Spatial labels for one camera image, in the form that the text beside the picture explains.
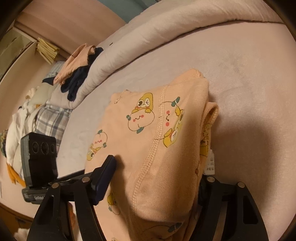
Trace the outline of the teal curtain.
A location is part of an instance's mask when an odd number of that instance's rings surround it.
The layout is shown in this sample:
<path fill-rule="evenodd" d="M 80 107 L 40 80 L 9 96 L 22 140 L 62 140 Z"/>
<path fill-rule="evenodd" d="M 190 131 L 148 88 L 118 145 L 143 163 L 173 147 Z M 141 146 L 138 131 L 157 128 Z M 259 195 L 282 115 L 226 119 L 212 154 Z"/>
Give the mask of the teal curtain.
<path fill-rule="evenodd" d="M 150 6 L 158 3 L 159 1 L 135 1 L 135 0 L 99 0 L 100 3 L 111 9 L 117 15 L 138 15 Z"/>

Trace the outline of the peach folded clothes pile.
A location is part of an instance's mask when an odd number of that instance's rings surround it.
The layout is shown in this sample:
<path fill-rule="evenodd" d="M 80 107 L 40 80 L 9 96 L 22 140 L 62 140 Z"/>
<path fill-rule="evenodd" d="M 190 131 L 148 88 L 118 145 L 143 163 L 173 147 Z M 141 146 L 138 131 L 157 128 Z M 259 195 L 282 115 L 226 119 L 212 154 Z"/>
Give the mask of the peach folded clothes pile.
<path fill-rule="evenodd" d="M 79 67 L 88 65 L 89 55 L 95 54 L 95 46 L 83 44 L 79 46 L 72 55 L 65 61 L 61 70 L 55 76 L 53 84 L 64 84 L 66 79 Z"/>

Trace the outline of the white crumpled clothes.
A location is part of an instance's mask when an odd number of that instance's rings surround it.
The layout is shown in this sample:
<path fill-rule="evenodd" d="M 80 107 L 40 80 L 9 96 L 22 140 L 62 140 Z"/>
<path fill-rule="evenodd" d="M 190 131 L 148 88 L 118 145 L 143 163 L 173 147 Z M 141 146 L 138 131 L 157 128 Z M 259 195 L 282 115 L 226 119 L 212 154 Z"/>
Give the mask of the white crumpled clothes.
<path fill-rule="evenodd" d="M 36 116 L 48 100 L 48 90 L 41 86 L 29 90 L 24 103 L 12 115 L 6 136 L 6 162 L 23 179 L 21 160 L 21 138 L 36 128 Z"/>

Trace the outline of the plaid pillow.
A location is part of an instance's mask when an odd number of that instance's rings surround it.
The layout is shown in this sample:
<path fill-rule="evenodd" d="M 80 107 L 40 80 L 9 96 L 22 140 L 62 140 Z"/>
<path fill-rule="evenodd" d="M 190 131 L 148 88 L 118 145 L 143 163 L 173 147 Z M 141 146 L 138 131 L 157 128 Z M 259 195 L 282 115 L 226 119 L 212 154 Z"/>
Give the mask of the plaid pillow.
<path fill-rule="evenodd" d="M 43 134 L 56 139 L 57 152 L 69 121 L 72 110 L 60 108 L 46 103 L 36 116 L 35 133 Z"/>

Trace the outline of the straw yellow fringed item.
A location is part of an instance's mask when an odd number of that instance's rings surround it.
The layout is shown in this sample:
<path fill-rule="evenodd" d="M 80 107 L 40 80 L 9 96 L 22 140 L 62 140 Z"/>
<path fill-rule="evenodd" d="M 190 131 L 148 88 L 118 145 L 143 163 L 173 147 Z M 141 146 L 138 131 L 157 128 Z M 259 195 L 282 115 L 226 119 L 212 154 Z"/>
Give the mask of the straw yellow fringed item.
<path fill-rule="evenodd" d="M 60 48 L 45 41 L 42 38 L 37 39 L 36 51 L 44 58 L 48 64 L 53 64 L 57 55 L 60 52 Z"/>

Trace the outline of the dark navy folded clothes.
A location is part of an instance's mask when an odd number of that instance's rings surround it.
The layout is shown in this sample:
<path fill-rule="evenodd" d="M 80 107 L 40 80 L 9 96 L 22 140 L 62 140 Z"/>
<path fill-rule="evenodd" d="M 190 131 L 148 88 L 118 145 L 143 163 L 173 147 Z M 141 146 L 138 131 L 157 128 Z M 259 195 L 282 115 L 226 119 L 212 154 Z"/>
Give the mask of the dark navy folded clothes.
<path fill-rule="evenodd" d="M 89 55 L 88 57 L 88 65 L 84 67 L 79 67 L 75 70 L 72 75 L 66 79 L 65 83 L 60 85 L 60 90 L 62 93 L 67 93 L 67 99 L 69 101 L 74 101 L 77 96 L 77 92 L 81 85 L 84 83 L 88 72 L 90 70 L 91 65 L 94 63 L 96 58 L 103 52 L 103 48 L 95 47 L 95 54 Z M 53 80 L 55 77 L 43 79 L 43 83 L 47 83 L 49 85 L 54 86 Z"/>

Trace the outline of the pink curtain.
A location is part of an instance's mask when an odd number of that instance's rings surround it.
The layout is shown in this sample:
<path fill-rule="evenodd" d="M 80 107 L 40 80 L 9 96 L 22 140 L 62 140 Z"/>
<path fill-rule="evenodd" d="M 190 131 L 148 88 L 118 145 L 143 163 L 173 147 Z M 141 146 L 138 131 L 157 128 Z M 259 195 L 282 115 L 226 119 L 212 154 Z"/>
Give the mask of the pink curtain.
<path fill-rule="evenodd" d="M 82 44 L 98 45 L 124 25 L 99 1 L 32 1 L 15 20 L 16 28 L 59 47 L 64 58 Z"/>

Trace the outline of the peach duck print garment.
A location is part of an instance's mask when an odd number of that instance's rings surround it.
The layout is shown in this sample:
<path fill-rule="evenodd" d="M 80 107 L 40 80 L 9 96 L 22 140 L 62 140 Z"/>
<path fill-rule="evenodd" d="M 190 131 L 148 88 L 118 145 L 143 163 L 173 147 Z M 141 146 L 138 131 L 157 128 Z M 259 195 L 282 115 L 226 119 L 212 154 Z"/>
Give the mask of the peach duck print garment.
<path fill-rule="evenodd" d="M 189 240 L 217 104 L 191 69 L 170 84 L 111 97 L 86 157 L 116 171 L 95 212 L 107 240 Z"/>

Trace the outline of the pale pink bed sheet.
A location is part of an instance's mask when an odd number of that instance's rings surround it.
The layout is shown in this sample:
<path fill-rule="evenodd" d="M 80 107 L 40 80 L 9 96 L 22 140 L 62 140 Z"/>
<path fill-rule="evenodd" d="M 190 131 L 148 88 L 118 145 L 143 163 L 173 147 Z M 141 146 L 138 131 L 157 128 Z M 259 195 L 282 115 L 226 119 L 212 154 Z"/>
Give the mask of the pale pink bed sheet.
<path fill-rule="evenodd" d="M 233 22 L 197 29 L 118 69 L 71 113 L 58 173 L 82 170 L 112 94 L 170 83 L 195 68 L 219 106 L 212 129 L 215 175 L 244 182 L 270 240 L 295 216 L 295 40 L 278 23 Z"/>

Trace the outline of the orange cloth item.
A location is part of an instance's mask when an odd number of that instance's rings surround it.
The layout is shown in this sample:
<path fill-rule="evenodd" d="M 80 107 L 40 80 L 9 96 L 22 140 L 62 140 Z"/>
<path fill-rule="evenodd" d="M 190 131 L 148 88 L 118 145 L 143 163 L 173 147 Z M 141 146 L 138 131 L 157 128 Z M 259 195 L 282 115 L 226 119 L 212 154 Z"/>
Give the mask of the orange cloth item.
<path fill-rule="evenodd" d="M 8 170 L 8 175 L 13 184 L 19 183 L 22 187 L 25 187 L 26 184 L 24 180 L 20 177 L 20 175 L 13 169 L 12 166 L 9 164 L 6 164 L 7 170 Z"/>

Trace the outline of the blue striped folded cloth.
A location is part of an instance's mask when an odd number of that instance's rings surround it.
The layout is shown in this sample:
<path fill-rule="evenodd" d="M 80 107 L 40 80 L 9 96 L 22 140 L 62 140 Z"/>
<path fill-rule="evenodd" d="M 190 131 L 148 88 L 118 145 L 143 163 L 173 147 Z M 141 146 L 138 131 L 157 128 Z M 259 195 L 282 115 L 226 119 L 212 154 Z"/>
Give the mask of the blue striped folded cloth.
<path fill-rule="evenodd" d="M 50 71 L 45 76 L 45 79 L 55 77 L 62 69 L 64 63 L 65 63 L 64 61 L 57 61 L 56 63 L 54 63 L 53 67 L 50 69 Z"/>

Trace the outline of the pale pink folded duvet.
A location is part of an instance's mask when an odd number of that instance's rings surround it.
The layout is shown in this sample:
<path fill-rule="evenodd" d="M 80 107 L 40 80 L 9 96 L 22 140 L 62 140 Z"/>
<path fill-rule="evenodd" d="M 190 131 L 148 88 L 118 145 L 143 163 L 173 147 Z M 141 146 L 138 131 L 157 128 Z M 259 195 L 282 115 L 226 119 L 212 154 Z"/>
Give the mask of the pale pink folded duvet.
<path fill-rule="evenodd" d="M 75 109 L 109 75 L 137 57 L 197 28 L 228 21 L 282 22 L 264 1 L 160 1 L 100 43 L 103 52 L 74 101 L 56 88 L 49 104 Z"/>

